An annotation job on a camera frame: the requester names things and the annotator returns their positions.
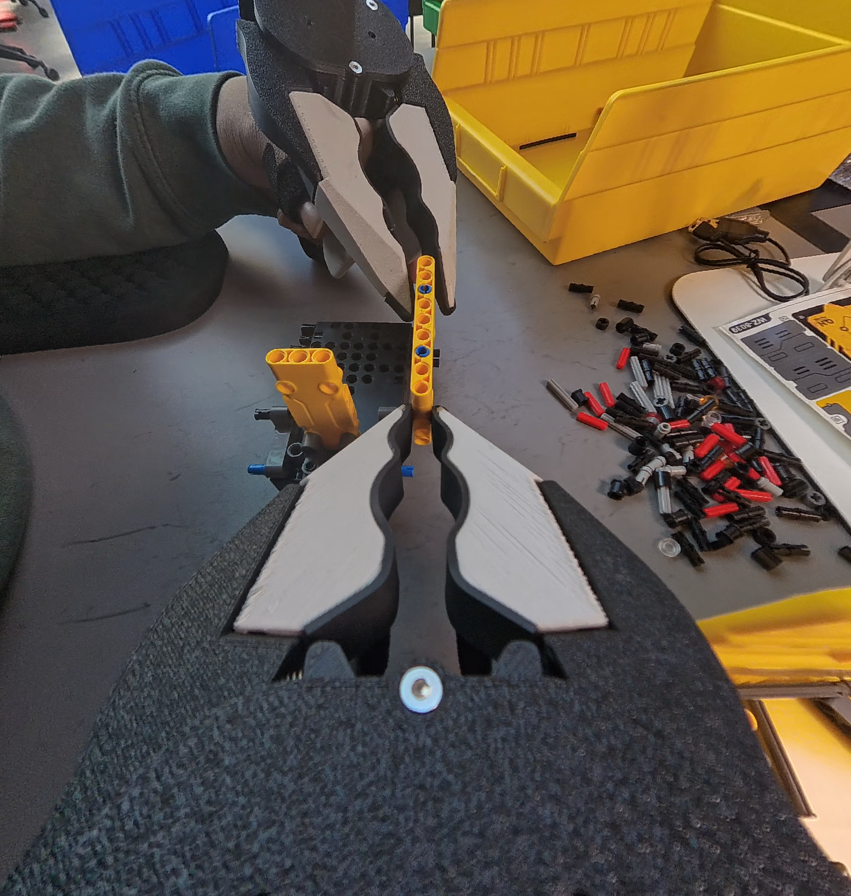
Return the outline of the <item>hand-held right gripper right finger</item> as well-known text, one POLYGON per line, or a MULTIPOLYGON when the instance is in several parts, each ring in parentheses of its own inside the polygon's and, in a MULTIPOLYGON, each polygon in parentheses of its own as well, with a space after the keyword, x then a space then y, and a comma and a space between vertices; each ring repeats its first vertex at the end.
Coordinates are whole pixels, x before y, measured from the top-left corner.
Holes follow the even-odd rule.
POLYGON ((487 675, 509 644, 562 676, 550 635, 601 630, 608 617, 540 476, 445 408, 432 413, 441 498, 453 517, 445 603, 463 675, 487 675))

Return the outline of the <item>blue storage bin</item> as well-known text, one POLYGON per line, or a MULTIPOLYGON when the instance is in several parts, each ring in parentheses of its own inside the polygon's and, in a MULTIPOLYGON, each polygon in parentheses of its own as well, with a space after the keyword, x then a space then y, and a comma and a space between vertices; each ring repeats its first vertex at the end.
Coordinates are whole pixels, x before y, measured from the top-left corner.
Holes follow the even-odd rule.
POLYGON ((218 70, 209 28, 211 15, 229 1, 51 1, 79 73, 126 73, 144 60, 166 63, 183 74, 218 70))

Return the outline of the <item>black lego base block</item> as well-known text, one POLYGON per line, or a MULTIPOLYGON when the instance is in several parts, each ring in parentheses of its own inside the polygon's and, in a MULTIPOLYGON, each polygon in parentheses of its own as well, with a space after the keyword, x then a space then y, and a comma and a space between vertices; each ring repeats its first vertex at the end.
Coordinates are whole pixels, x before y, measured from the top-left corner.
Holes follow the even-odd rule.
MULTIPOLYGON (((296 344, 281 349, 331 350, 349 386, 360 435, 410 402, 413 326, 401 322, 316 322, 302 326, 296 344)), ((255 409, 255 420, 274 426, 266 458, 248 467, 277 489, 300 483, 355 438, 346 434, 338 450, 325 449, 319 436, 298 426, 285 406, 255 409)))

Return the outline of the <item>yellow lego beam with pins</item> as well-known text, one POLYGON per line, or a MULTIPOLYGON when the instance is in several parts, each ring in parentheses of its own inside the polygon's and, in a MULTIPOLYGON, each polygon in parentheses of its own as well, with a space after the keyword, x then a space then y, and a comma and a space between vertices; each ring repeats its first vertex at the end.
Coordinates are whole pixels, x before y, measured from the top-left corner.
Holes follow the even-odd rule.
POLYGON ((435 260, 422 255, 415 272, 413 351, 410 369, 410 402, 413 408, 413 440, 416 445, 431 442, 433 408, 433 366, 435 337, 435 260))

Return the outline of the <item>clear plastic bag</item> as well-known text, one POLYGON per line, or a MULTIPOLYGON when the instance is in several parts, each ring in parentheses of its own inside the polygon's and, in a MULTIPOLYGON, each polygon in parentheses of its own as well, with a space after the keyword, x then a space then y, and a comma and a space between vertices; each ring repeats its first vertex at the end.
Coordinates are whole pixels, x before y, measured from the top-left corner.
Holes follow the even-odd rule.
POLYGON ((851 152, 810 196, 809 211, 851 204, 851 152))

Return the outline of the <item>printed instruction sheet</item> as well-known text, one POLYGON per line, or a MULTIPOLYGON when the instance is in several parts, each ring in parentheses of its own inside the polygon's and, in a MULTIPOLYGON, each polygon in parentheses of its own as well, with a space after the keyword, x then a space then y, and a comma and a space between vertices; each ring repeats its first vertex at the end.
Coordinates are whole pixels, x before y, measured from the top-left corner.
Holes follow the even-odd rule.
POLYGON ((779 304, 718 330, 851 442, 851 289, 779 304))

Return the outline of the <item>yellow panel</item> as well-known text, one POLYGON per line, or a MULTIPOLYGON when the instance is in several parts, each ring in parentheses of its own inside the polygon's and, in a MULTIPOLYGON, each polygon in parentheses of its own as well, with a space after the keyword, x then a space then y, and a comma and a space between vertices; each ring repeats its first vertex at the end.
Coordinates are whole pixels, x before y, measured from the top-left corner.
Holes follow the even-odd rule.
POLYGON ((360 434, 349 386, 331 350, 274 349, 266 355, 276 388, 298 426, 317 434, 325 449, 360 434))

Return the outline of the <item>person's black pants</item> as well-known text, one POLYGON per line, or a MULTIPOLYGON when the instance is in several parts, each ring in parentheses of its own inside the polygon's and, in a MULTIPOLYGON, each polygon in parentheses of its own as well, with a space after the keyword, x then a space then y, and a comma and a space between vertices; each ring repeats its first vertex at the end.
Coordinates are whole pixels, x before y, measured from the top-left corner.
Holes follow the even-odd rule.
POLYGON ((181 329, 217 300, 228 259, 211 232, 144 252, 0 267, 0 356, 181 329))

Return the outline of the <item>black office chair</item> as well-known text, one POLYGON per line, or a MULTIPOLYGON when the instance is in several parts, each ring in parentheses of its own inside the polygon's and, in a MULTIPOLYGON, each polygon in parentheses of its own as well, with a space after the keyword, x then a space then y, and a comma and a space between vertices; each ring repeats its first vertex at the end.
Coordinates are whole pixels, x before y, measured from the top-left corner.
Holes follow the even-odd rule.
MULTIPOLYGON (((14 33, 22 23, 19 13, 13 9, 0 10, 0 35, 14 33)), ((41 71, 42 74, 52 82, 58 82, 60 80, 60 75, 57 70, 48 66, 45 62, 35 56, 28 54, 19 47, 0 43, 0 60, 26 65, 34 72, 41 71)))

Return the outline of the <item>person's left hand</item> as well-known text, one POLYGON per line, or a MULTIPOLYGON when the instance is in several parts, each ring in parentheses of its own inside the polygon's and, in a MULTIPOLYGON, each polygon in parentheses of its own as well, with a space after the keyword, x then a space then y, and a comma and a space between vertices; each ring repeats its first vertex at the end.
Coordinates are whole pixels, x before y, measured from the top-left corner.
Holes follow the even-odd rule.
POLYGON ((233 173, 264 197, 279 224, 297 235, 309 258, 324 263, 323 222, 314 205, 304 200, 289 210, 281 207, 282 192, 276 183, 288 189, 286 196, 292 200, 295 187, 305 185, 291 158, 267 140, 252 117, 246 76, 233 75, 222 83, 215 119, 219 147, 233 173))

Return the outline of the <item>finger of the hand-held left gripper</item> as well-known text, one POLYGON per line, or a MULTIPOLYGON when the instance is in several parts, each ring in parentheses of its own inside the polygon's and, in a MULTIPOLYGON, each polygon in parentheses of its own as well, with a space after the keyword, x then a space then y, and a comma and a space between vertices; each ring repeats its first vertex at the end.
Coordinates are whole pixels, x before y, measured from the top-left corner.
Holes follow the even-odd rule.
POLYGON ((387 117, 390 140, 399 149, 400 185, 408 223, 423 254, 435 265, 436 300, 444 315, 456 309, 457 189, 423 107, 403 104, 387 117))
POLYGON ((323 253, 330 274, 340 278, 357 264, 401 318, 411 320, 406 257, 387 227, 382 198, 364 174, 353 118, 316 93, 293 91, 290 100, 321 173, 314 204, 329 229, 323 253))

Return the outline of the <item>yellow storage bin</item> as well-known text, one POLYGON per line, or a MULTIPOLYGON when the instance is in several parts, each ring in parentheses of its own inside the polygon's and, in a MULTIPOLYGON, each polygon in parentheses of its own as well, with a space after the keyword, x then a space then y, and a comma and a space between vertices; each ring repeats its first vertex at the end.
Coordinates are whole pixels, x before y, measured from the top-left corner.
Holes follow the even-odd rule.
POLYGON ((699 625, 802 823, 851 881, 851 588, 699 625))
POLYGON ((554 264, 851 151, 851 2, 445 2, 432 76, 461 173, 554 264))

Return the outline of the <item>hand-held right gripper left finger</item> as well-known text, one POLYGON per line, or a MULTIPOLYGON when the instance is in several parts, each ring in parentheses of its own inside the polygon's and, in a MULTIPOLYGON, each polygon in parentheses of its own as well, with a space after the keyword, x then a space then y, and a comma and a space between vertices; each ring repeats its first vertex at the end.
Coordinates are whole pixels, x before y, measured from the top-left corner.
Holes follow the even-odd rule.
POLYGON ((409 452, 410 406, 402 405, 307 477, 234 632, 331 641, 352 661, 384 643, 399 593, 388 522, 404 496, 409 452))

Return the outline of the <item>pile of small lego parts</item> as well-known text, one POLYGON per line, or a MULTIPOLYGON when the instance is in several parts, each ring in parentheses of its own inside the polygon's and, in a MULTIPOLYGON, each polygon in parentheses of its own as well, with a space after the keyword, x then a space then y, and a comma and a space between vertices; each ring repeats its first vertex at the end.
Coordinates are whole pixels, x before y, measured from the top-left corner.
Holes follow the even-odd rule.
POLYGON ((649 499, 658 551, 702 570, 745 554, 768 573, 822 551, 806 531, 839 527, 834 553, 851 566, 851 527, 809 463, 685 317, 669 342, 636 317, 638 305, 597 320, 623 340, 611 382, 545 387, 579 424, 627 453, 601 483, 613 502, 649 499))

